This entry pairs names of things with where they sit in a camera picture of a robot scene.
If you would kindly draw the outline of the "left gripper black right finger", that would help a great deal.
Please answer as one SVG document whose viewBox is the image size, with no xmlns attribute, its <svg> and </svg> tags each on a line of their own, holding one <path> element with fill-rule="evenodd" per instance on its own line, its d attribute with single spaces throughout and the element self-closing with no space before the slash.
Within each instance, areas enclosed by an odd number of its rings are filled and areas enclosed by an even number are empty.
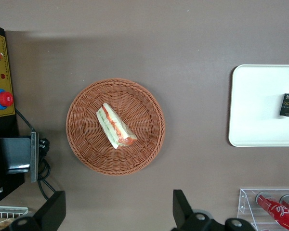
<svg viewBox="0 0 289 231">
<path fill-rule="evenodd" d="M 173 190 L 172 213 L 176 227 L 172 231 L 224 231 L 224 225 L 205 212 L 194 212 L 182 190 Z"/>
</svg>

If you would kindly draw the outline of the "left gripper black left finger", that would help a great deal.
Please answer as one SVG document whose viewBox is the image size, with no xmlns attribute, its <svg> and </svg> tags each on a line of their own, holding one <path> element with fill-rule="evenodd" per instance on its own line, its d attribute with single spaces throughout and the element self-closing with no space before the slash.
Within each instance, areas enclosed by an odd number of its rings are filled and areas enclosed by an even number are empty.
<svg viewBox="0 0 289 231">
<path fill-rule="evenodd" d="M 66 193 L 56 191 L 33 215 L 21 216 L 5 231 L 57 231 L 66 217 Z"/>
</svg>

